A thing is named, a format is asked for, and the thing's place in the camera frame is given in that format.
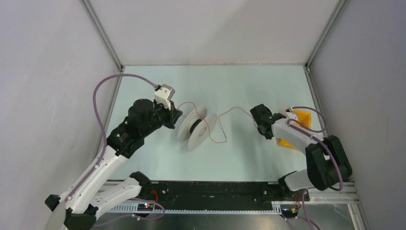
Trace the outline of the white cable spool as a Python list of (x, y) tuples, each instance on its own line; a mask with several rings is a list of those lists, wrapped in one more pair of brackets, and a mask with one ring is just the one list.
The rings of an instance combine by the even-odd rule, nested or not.
[(196, 149), (209, 138), (217, 120), (217, 114), (208, 114), (207, 107), (199, 106), (183, 120), (178, 130), (177, 139), (187, 141), (189, 150)]

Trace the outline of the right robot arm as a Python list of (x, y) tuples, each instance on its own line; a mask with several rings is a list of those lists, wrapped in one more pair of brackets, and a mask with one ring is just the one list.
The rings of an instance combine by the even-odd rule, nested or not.
[(258, 132), (266, 139), (286, 140), (305, 155), (305, 170), (280, 178), (283, 184), (279, 186), (278, 193), (282, 199), (293, 199), (301, 189), (343, 189), (344, 181), (352, 175), (352, 167), (338, 137), (325, 137), (325, 127), (313, 130), (299, 122), (294, 107), (280, 114), (272, 113), (264, 104), (260, 104), (252, 108), (250, 113), (258, 126)]

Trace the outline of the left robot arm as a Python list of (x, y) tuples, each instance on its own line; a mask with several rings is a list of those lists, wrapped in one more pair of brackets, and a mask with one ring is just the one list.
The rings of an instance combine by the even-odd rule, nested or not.
[(45, 200), (52, 211), (45, 229), (89, 230), (104, 213), (121, 202), (136, 196), (147, 199), (151, 186), (140, 172), (102, 193), (99, 189), (144, 145), (147, 136), (161, 127), (174, 129), (182, 114), (173, 101), (136, 100), (124, 121), (110, 133), (101, 152), (71, 188)]

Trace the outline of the left small circuit board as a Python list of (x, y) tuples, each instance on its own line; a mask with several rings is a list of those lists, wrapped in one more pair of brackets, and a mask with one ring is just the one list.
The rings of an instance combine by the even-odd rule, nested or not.
[(151, 203), (139, 203), (137, 205), (138, 212), (150, 212), (154, 210), (155, 205)]

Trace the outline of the small circuit board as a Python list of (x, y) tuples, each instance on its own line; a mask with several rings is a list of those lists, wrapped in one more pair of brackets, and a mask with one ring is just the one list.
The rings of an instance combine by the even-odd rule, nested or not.
[(154, 210), (155, 205), (151, 203), (139, 203), (137, 205), (138, 212), (150, 212)]
[(283, 208), (282, 213), (283, 214), (288, 214), (288, 215), (293, 215), (293, 214), (298, 214), (299, 208)]

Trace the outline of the yellow plastic bin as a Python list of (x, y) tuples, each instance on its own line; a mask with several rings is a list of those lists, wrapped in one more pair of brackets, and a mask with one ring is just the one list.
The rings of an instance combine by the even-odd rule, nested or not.
[[(305, 112), (301, 110), (294, 109), (295, 112), (297, 113), (298, 116), (298, 121), (303, 124), (303, 126), (306, 126), (307, 128), (311, 128), (311, 122), (312, 122), (312, 115), (310, 112)], [(289, 143), (288, 141), (284, 139), (277, 139), (278, 145), (285, 147), (285, 148), (291, 148), (297, 150), (297, 148)]]

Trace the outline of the right small circuit board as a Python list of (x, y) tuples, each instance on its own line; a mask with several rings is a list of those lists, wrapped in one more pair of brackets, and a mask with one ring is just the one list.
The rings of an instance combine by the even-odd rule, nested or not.
[(288, 214), (288, 215), (293, 215), (293, 214), (298, 214), (299, 208), (283, 208), (282, 213), (283, 214)]

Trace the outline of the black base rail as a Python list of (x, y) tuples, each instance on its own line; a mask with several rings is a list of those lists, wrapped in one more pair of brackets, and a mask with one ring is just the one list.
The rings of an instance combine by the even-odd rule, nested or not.
[(137, 198), (174, 208), (254, 208), (264, 210), (279, 201), (295, 202), (302, 190), (269, 182), (152, 181)]

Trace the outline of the left aluminium frame post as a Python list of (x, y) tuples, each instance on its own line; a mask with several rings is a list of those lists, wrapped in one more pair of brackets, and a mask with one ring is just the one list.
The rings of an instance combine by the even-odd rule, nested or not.
[(88, 15), (90, 22), (92, 23), (93, 27), (95, 28), (96, 33), (98, 34), (107, 53), (109, 54), (110, 58), (112, 59), (115, 67), (117, 68), (117, 70), (119, 72), (122, 72), (124, 66), (123, 66), (122, 62), (120, 61), (91, 1), (90, 0), (80, 0), (80, 3), (82, 4), (84, 11)]

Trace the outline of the aluminium frame post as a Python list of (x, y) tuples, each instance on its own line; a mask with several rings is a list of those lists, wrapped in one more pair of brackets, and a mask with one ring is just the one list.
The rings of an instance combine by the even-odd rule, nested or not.
[(123, 66), (122, 62), (120, 61), (91, 1), (90, 0), (80, 0), (80, 3), (82, 4), (84, 11), (88, 15), (90, 22), (92, 23), (93, 27), (95, 28), (96, 33), (98, 34), (107, 53), (109, 54), (110, 58), (112, 59), (115, 67), (117, 68), (117, 70), (119, 72), (122, 72), (124, 66)]
[(344, 12), (346, 6), (348, 5), (349, 0), (339, 0), (334, 9), (333, 12), (331, 13), (329, 19), (327, 20), (321, 35), (319, 36), (315, 46), (313, 47), (306, 63), (305, 63), (305, 68), (306, 69), (310, 69), (311, 65), (313, 64), (315, 58), (317, 57), (318, 53), (320, 52), (322, 46), (324, 45), (324, 43), (326, 42), (328, 36), (330, 35), (330, 33), (332, 32), (335, 24), (337, 23), (337, 21), (339, 20), (340, 16), (342, 15), (342, 13)]

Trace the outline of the right aluminium frame post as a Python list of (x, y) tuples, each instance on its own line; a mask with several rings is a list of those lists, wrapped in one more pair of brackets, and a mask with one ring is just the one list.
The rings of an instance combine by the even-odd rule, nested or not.
[(344, 12), (346, 6), (348, 5), (349, 0), (339, 0), (334, 9), (333, 12), (331, 13), (329, 19), (327, 20), (321, 35), (319, 36), (315, 46), (313, 47), (306, 63), (305, 63), (305, 68), (306, 69), (310, 69), (311, 65), (313, 64), (315, 58), (317, 57), (318, 53), (320, 52), (322, 46), (324, 45), (324, 43), (326, 42), (328, 36), (330, 35), (330, 33), (332, 32), (335, 24), (337, 23), (337, 21), (339, 20), (340, 16), (342, 15), (342, 13)]

